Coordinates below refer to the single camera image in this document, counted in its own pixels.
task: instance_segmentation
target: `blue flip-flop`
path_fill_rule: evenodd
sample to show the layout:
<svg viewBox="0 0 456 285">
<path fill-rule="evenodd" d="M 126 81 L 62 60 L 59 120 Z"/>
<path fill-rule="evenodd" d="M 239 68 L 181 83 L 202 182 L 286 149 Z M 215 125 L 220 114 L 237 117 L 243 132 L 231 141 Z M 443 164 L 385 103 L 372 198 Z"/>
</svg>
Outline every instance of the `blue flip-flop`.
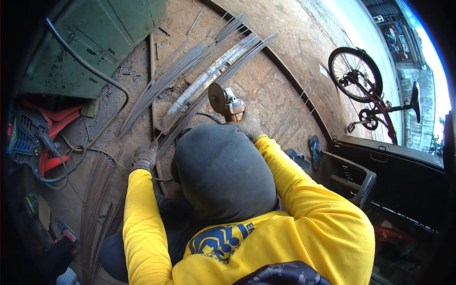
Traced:
<svg viewBox="0 0 456 285">
<path fill-rule="evenodd" d="M 58 226 L 58 228 L 60 229 L 60 232 L 62 233 L 64 230 L 69 230 L 70 233 L 76 238 L 76 242 L 79 243 L 79 238 L 78 236 L 74 233 L 74 231 L 67 225 L 67 223 L 65 223 L 62 219 L 60 219 L 59 217 L 56 217 L 55 218 L 55 221 L 56 221 L 56 224 Z"/>
<path fill-rule="evenodd" d="M 287 149 L 286 154 L 305 172 L 310 171 L 311 163 L 304 158 L 302 153 L 296 153 L 294 149 Z"/>
<path fill-rule="evenodd" d="M 316 135 L 313 135 L 311 137 L 311 153 L 312 159 L 314 160 L 314 168 L 320 168 L 321 157 L 323 155 L 321 153 L 320 140 Z"/>
</svg>

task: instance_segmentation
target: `bicycle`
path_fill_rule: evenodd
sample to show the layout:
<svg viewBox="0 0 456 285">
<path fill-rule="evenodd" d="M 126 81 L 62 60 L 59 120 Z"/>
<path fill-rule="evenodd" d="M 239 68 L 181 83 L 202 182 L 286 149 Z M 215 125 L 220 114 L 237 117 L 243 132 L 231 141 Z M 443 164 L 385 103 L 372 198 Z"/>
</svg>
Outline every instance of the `bicycle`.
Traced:
<svg viewBox="0 0 456 285">
<path fill-rule="evenodd" d="M 374 103 L 373 109 L 362 109 L 358 113 L 358 122 L 351 122 L 347 130 L 352 133 L 355 125 L 362 124 L 368 130 L 376 130 L 378 122 L 385 125 L 388 136 L 394 145 L 398 144 L 396 131 L 389 113 L 413 109 L 417 123 L 420 122 L 420 85 L 413 82 L 412 93 L 404 98 L 402 106 L 392 106 L 389 101 L 384 102 L 380 95 L 383 91 L 383 81 L 380 71 L 361 48 L 339 47 L 335 49 L 328 60 L 329 75 L 336 86 L 350 99 L 361 103 Z"/>
</svg>

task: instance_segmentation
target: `green metal cabinet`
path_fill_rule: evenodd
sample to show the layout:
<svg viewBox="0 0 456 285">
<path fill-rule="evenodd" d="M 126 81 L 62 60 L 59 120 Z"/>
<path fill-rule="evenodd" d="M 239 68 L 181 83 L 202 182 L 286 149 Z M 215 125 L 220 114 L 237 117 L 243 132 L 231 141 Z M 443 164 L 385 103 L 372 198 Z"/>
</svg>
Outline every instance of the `green metal cabinet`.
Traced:
<svg viewBox="0 0 456 285">
<path fill-rule="evenodd" d="M 166 18 L 166 0 L 74 0 L 51 20 L 82 58 L 110 76 Z M 105 84 L 45 32 L 28 64 L 20 93 L 96 98 Z"/>
</svg>

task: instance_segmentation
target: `glove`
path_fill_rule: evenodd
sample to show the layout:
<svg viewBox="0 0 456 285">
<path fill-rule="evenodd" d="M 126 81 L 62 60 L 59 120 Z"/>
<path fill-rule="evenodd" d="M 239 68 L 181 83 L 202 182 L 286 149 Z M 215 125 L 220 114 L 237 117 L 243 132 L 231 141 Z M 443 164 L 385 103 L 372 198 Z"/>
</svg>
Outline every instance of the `glove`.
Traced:
<svg viewBox="0 0 456 285">
<path fill-rule="evenodd" d="M 266 136 L 261 131 L 261 126 L 255 117 L 249 111 L 244 111 L 244 116 L 239 122 L 226 122 L 224 124 L 232 124 L 243 132 L 251 142 L 255 143 L 260 138 Z"/>
<path fill-rule="evenodd" d="M 143 145 L 142 147 L 138 148 L 135 151 L 135 157 L 131 162 L 132 167 L 130 172 L 133 172 L 136 169 L 144 169 L 150 172 L 157 158 L 157 150 L 157 140 L 153 141 L 149 147 Z"/>
</svg>

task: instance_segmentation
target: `blue logo on shirt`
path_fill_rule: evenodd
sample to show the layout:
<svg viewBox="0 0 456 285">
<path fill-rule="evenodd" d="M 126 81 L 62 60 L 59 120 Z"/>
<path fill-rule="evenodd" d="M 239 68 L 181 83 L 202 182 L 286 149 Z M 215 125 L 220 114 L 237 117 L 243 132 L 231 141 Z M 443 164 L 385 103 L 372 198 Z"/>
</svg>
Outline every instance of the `blue logo on shirt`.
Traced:
<svg viewBox="0 0 456 285">
<path fill-rule="evenodd" d="M 201 254 L 228 264 L 230 256 L 254 229 L 253 223 L 210 228 L 192 238 L 188 247 L 191 254 Z"/>
</svg>

